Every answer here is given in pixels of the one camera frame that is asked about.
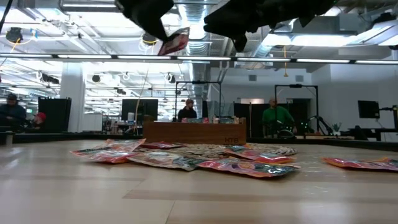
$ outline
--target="pile of snack bags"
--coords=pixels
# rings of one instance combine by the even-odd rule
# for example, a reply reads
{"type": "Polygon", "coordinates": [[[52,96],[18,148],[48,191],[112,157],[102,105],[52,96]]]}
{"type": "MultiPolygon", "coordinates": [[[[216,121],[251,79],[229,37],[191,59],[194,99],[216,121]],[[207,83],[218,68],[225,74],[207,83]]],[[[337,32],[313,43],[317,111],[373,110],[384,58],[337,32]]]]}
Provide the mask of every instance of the pile of snack bags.
{"type": "Polygon", "coordinates": [[[276,177],[299,169],[297,166],[282,164],[293,161],[290,157],[257,152],[250,149],[249,146],[220,146],[225,147],[224,151],[231,154],[231,157],[226,159],[197,159],[165,151],[134,152],[138,147],[167,150],[185,146],[167,142],[145,143],[145,139],[137,141],[109,139],[104,144],[92,149],[71,151],[71,153],[97,162],[110,164],[133,161],[154,167],[183,169],[186,171],[202,167],[245,174],[252,177],[276,177]]]}

